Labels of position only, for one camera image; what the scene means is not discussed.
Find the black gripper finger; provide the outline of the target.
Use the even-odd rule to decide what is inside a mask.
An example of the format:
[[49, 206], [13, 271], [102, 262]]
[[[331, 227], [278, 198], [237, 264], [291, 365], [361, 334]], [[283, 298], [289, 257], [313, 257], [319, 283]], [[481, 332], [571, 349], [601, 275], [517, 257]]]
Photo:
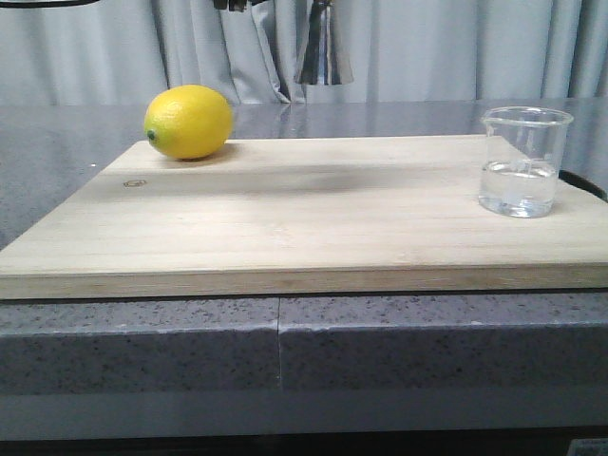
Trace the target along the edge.
[[216, 10], [244, 12], [248, 7], [264, 3], [266, 0], [212, 0]]

